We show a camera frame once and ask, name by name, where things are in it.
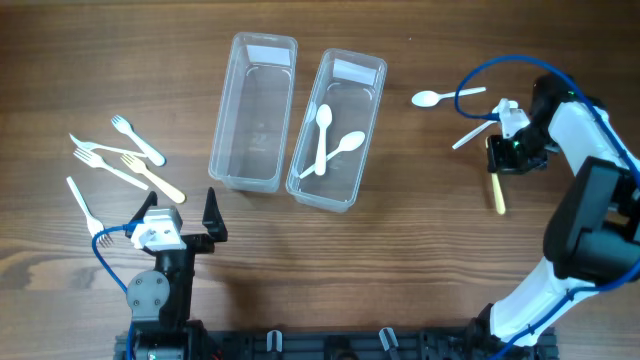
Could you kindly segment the white spoon wide handle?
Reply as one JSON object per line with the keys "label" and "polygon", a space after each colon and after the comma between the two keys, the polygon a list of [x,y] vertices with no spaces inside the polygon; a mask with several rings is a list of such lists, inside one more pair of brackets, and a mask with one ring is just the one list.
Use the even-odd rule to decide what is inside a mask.
{"label": "white spoon wide handle", "polygon": [[318,145],[315,158],[315,174],[323,176],[326,172],[326,133],[333,120],[332,110],[329,105],[322,104],[316,113],[316,124],[319,128]]}

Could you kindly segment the white spoon thin handle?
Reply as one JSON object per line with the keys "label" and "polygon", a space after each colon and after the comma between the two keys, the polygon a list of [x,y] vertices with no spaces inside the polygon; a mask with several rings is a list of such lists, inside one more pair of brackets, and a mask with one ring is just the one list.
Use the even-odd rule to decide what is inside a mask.
{"label": "white spoon thin handle", "polygon": [[[350,152],[356,150],[364,143],[365,138],[366,135],[362,131],[353,131],[344,135],[341,138],[338,147],[326,156],[325,162],[328,163],[333,157],[341,152]],[[312,173],[320,175],[315,165],[312,165],[308,169],[303,171],[299,175],[299,178],[304,179]]]}

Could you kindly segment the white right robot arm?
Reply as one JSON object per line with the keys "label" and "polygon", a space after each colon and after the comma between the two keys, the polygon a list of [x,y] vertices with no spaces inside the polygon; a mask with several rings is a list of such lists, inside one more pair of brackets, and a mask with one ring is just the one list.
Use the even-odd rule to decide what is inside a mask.
{"label": "white right robot arm", "polygon": [[619,155],[624,146],[604,105],[570,81],[543,75],[530,111],[503,99],[492,113],[502,128],[485,141],[498,213],[505,211],[499,175],[541,170],[550,154],[561,153],[575,180],[546,227],[542,259],[468,325],[464,345],[472,359],[540,357],[539,338],[573,306],[639,278],[639,186],[631,172],[638,161]]}

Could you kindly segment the short white plastic fork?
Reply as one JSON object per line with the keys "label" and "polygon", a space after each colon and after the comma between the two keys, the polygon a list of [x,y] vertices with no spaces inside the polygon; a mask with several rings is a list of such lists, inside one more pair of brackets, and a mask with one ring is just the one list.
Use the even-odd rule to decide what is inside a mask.
{"label": "short white plastic fork", "polygon": [[122,134],[128,136],[147,156],[147,158],[156,166],[163,166],[166,158],[155,148],[143,140],[133,129],[132,125],[122,116],[115,115],[111,122],[113,126]]}

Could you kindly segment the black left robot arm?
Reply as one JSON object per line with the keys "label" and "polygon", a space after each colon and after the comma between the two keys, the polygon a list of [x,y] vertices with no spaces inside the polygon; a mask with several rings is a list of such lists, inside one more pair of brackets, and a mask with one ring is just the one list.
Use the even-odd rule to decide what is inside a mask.
{"label": "black left robot arm", "polygon": [[203,322],[190,318],[195,256],[210,254],[217,243],[228,240],[212,188],[207,191],[202,224],[204,233],[182,235],[179,212],[173,206],[160,208],[155,192],[131,218],[125,236],[135,248],[153,256],[155,265],[127,286],[131,325],[116,339],[116,360],[223,357]]}

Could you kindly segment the thin white plastic fork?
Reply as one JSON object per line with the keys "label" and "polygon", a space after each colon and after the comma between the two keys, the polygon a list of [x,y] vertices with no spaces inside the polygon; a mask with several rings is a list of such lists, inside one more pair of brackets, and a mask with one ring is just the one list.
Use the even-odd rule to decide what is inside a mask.
{"label": "thin white plastic fork", "polygon": [[135,151],[131,151],[131,150],[125,150],[125,149],[121,149],[121,148],[117,148],[117,147],[111,147],[111,146],[106,146],[106,145],[102,145],[102,144],[98,144],[98,143],[94,143],[94,142],[88,142],[88,141],[81,141],[79,139],[77,139],[75,136],[73,136],[72,134],[69,134],[71,140],[76,144],[77,147],[82,148],[84,150],[87,151],[93,151],[93,150],[106,150],[106,151],[110,151],[110,152],[114,152],[114,153],[119,153],[119,154],[128,154],[131,156],[137,156],[137,157],[142,157],[142,158],[146,158],[147,155],[141,152],[135,152]]}

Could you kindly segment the right clear plastic container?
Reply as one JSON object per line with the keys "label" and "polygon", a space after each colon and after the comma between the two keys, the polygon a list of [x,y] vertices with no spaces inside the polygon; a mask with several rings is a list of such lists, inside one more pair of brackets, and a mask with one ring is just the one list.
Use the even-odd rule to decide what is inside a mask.
{"label": "right clear plastic container", "polygon": [[[293,152],[286,190],[296,201],[333,212],[345,212],[356,202],[373,138],[385,78],[386,62],[378,57],[342,49],[328,49],[320,62]],[[323,176],[299,175],[314,165],[319,128],[316,113],[322,104],[332,110],[327,129],[327,155],[341,138],[362,131],[364,143],[341,152],[326,163]]]}

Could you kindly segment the long white plastic fork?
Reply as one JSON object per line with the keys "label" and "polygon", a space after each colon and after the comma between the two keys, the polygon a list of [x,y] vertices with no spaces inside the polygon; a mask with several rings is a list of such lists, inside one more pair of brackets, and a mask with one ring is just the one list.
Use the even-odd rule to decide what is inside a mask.
{"label": "long white plastic fork", "polygon": [[[91,211],[89,210],[89,207],[87,206],[84,197],[82,196],[80,190],[78,189],[76,183],[74,182],[73,178],[71,176],[66,178],[66,182],[74,196],[74,198],[76,199],[78,205],[80,206],[82,212],[84,213],[84,216],[86,218],[86,223],[87,223],[87,229],[89,231],[89,233],[92,236],[95,236],[97,233],[99,233],[100,231],[103,231],[105,229],[104,225],[102,224],[102,222],[100,220],[98,220],[96,217],[93,216],[93,214],[91,213]],[[114,244],[113,239],[111,238],[111,236],[109,234],[106,235],[102,235],[101,237],[98,238],[97,243],[100,244],[102,247],[104,248],[108,248],[111,245]]]}

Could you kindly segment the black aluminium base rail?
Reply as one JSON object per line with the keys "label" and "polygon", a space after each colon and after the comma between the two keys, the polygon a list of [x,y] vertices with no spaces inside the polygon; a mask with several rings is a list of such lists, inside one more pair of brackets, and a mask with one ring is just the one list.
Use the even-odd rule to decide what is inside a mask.
{"label": "black aluminium base rail", "polygon": [[211,332],[213,359],[487,359],[492,350],[465,351],[462,328],[397,331],[398,346],[386,348],[378,332],[286,333],[282,350],[270,351],[266,333]]}

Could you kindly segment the left clear plastic container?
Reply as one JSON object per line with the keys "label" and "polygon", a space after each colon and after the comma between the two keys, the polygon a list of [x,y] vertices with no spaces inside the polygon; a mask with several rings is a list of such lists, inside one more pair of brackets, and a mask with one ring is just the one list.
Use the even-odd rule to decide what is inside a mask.
{"label": "left clear plastic container", "polygon": [[289,36],[240,32],[233,38],[208,167],[229,189],[279,188],[297,50]]}

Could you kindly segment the yellow plastic spoon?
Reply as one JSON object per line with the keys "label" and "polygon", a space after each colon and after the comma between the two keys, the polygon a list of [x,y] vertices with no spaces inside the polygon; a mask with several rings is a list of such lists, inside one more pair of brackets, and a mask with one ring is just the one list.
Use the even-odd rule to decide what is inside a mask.
{"label": "yellow plastic spoon", "polygon": [[487,167],[487,169],[488,169],[488,172],[489,172],[489,174],[491,176],[496,212],[499,215],[504,215],[505,212],[506,212],[506,206],[505,206],[504,196],[503,196],[503,192],[502,192],[502,189],[501,189],[498,173],[497,173],[496,166],[495,166],[495,161],[494,161],[493,155],[492,155],[491,150],[490,150],[489,138],[485,139],[485,147],[486,147],[487,156],[488,156],[488,167]]}

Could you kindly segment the white plastic spoon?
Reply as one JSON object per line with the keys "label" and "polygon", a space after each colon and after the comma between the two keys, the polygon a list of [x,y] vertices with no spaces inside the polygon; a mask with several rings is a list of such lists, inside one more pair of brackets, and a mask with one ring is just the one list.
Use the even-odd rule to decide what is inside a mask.
{"label": "white plastic spoon", "polygon": [[[509,108],[511,109],[517,109],[518,108],[518,102],[515,100],[508,100],[509,103]],[[497,114],[498,110],[499,110],[500,105],[497,105],[496,107],[494,107],[494,109],[492,110],[492,114]],[[458,140],[455,144],[452,145],[452,149],[456,150],[458,148],[460,148],[461,146],[463,146],[464,144],[466,144],[468,141],[470,141],[471,139],[473,139],[474,137],[476,137],[477,135],[479,135],[480,133],[482,133],[483,131],[485,131],[489,126],[495,124],[496,121],[485,121],[485,123],[479,125],[478,127],[476,127],[474,130],[472,130],[471,132],[467,133],[465,136],[463,136],[460,140]]]}
{"label": "white plastic spoon", "polygon": [[411,98],[411,103],[413,105],[415,105],[417,107],[421,107],[421,108],[433,107],[433,106],[437,105],[443,99],[454,98],[456,94],[459,97],[462,97],[462,96],[468,96],[468,95],[482,93],[482,92],[485,92],[486,90],[487,90],[486,87],[475,87],[475,88],[463,89],[458,94],[456,92],[449,92],[449,93],[440,94],[440,93],[437,93],[435,91],[430,91],[430,90],[421,91],[421,92],[416,93]]}

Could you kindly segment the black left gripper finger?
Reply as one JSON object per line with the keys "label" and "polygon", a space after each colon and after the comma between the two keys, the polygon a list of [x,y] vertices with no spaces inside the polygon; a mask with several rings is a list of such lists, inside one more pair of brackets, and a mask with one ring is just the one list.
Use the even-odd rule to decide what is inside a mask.
{"label": "black left gripper finger", "polygon": [[216,194],[212,187],[209,187],[207,191],[202,224],[213,242],[226,242],[228,240],[228,230],[222,219]]}
{"label": "black left gripper finger", "polygon": [[134,214],[134,216],[131,218],[131,220],[129,221],[130,226],[127,227],[127,229],[125,230],[125,236],[127,238],[131,238],[134,232],[135,227],[133,226],[133,223],[139,223],[143,220],[146,212],[153,206],[156,206],[158,204],[158,196],[157,193],[155,191],[151,191],[148,196],[146,197],[145,201],[143,202],[142,206],[140,207],[140,209]]}

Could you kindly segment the yellow plastic fork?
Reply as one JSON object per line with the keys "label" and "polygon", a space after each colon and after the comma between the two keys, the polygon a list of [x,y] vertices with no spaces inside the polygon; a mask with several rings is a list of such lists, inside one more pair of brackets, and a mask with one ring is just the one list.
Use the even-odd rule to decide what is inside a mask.
{"label": "yellow plastic fork", "polygon": [[186,201],[186,195],[182,191],[151,172],[147,165],[139,158],[129,154],[123,154],[121,160],[133,172],[145,176],[175,203],[182,204]]}

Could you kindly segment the clear plastic container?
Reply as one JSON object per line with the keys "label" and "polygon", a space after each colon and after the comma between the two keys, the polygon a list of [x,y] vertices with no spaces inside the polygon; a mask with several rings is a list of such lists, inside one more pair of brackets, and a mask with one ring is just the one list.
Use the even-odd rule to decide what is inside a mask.
{"label": "clear plastic container", "polygon": [[[328,49],[320,62],[293,152],[286,190],[296,201],[333,212],[345,212],[356,202],[373,138],[385,78],[386,62],[378,57],[342,49]],[[364,143],[341,152],[326,163],[323,176],[299,175],[314,165],[319,128],[316,113],[322,104],[332,110],[327,129],[327,155],[341,138],[362,131]]]}
{"label": "clear plastic container", "polygon": [[208,167],[229,189],[279,188],[297,50],[289,36],[240,32],[233,38]]}

